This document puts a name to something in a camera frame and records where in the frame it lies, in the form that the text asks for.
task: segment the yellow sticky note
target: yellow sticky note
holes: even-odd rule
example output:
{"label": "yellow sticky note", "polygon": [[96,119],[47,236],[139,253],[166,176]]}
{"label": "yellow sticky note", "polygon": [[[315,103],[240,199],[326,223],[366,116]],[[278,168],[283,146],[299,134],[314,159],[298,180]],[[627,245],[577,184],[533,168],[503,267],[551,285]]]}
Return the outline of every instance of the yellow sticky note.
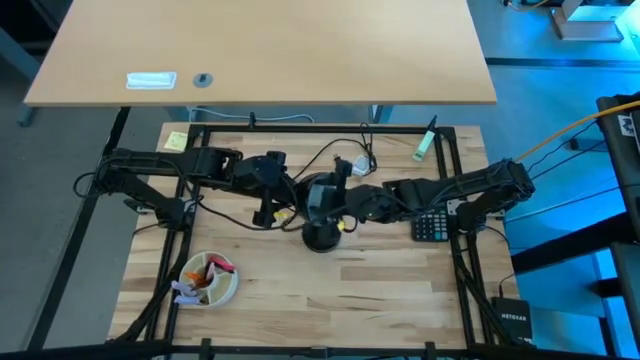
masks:
{"label": "yellow sticky note", "polygon": [[184,151],[184,148],[187,146],[187,134],[172,131],[169,134],[169,138],[167,139],[167,143],[164,144],[165,149],[176,150],[176,151]]}

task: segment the wooden table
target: wooden table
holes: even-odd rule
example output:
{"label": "wooden table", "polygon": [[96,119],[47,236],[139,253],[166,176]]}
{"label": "wooden table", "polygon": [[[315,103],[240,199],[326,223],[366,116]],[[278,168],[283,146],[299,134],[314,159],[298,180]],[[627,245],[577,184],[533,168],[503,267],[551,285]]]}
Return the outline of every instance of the wooden table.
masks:
{"label": "wooden table", "polygon": [[[158,151],[167,151],[163,146],[172,131],[186,133],[188,126],[165,124]],[[479,127],[456,127],[456,132],[463,170],[486,167]],[[241,150],[245,157],[284,151],[288,171],[295,174],[337,137],[360,139],[359,134],[218,132],[212,134],[210,145]],[[424,161],[411,159],[421,138],[374,135],[378,171],[363,179],[351,178],[347,187],[400,178],[437,179],[433,146]],[[355,144],[337,143],[309,172],[331,171],[333,154],[354,160],[361,151]],[[174,179],[152,177],[149,183],[173,196]],[[251,223],[252,212],[259,207],[258,200],[238,195],[210,190],[202,194],[206,205],[245,223]],[[141,216],[138,227],[155,221],[153,216]],[[497,221],[491,225],[503,230]],[[153,228],[133,239],[109,336],[121,334],[150,299],[164,235],[164,230]],[[478,238],[487,295],[495,296],[498,281],[513,273],[507,244],[494,232],[481,232]],[[412,241],[408,223],[360,224],[355,233],[343,234],[337,250],[317,254],[305,247],[299,232],[252,232],[198,209],[190,254],[205,250],[220,252],[238,266],[238,291],[219,309],[180,308],[175,344],[197,345],[209,337],[220,346],[415,349],[434,341],[439,349],[465,347],[450,246]],[[518,297],[513,279],[505,282],[505,293]],[[481,341],[473,300],[471,309]],[[160,329],[166,310],[165,306],[161,312]]]}
{"label": "wooden table", "polygon": [[[127,73],[177,72],[173,90]],[[197,88],[199,73],[213,84]],[[465,0],[76,0],[32,106],[494,104]]]}

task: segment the green marker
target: green marker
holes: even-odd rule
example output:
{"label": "green marker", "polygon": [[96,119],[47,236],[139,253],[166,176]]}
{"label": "green marker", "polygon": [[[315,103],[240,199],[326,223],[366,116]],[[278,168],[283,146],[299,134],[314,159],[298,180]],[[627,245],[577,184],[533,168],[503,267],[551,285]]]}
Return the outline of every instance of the green marker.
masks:
{"label": "green marker", "polygon": [[427,150],[429,150],[429,146],[431,146],[433,138],[436,136],[435,130],[437,118],[438,115],[434,115],[433,119],[431,119],[429,126],[427,126],[427,133],[424,134],[424,137],[422,138],[420,145],[416,149],[416,152],[413,153],[413,160],[422,161],[422,159],[424,158],[424,154],[426,154]]}

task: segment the floor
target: floor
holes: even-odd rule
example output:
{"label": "floor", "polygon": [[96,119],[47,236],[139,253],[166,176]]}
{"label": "floor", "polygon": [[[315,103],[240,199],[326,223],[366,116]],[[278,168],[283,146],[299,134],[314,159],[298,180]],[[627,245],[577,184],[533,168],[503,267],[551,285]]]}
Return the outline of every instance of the floor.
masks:
{"label": "floor", "polygon": [[[567,43],[556,39],[545,10],[518,13],[497,0],[468,3],[486,57],[640,60],[629,35],[635,30],[624,19],[621,29],[627,36],[622,43]],[[438,114],[442,125],[480,125],[489,160],[497,161],[518,156],[558,128],[595,112],[599,96],[633,93],[640,85],[640,74],[620,70],[491,67],[490,71],[498,105],[399,106],[390,122],[423,124]],[[107,108],[39,109],[32,127],[20,128],[13,119],[26,89],[27,82],[0,59],[0,225],[6,235],[0,241],[0,281],[11,284],[11,294],[0,297],[2,352],[25,345],[77,211],[79,201],[71,184],[78,174],[95,166],[116,113]],[[216,110],[236,114],[254,110],[263,116],[305,112],[318,122],[361,122],[369,117],[364,106]],[[133,109],[121,146],[153,149],[166,121],[170,117],[163,109]],[[600,136],[597,129],[588,134]],[[559,151],[534,173],[567,156],[567,151]],[[507,235],[513,253],[615,214],[622,203],[614,191],[600,196],[598,206],[588,200],[519,217],[614,186],[606,154],[584,155],[541,177],[535,196],[509,213]],[[104,340],[136,221],[121,201],[119,196],[100,200],[47,346]],[[602,276],[601,264],[607,260],[606,254],[602,257],[597,261],[586,256],[518,277],[521,294],[533,308],[534,337],[540,347],[604,352],[596,317],[604,316],[610,307],[584,287]],[[16,273],[24,280],[16,281]],[[545,291],[540,291],[540,284]],[[631,348],[625,354],[637,357]]]}

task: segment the calculator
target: calculator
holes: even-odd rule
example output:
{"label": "calculator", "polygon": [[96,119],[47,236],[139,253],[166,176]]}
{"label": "calculator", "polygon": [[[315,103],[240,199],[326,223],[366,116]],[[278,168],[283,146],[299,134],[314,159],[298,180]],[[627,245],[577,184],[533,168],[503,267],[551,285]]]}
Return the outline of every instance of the calculator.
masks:
{"label": "calculator", "polygon": [[411,238],[424,242],[449,241],[446,205],[432,209],[416,220],[411,220]]}

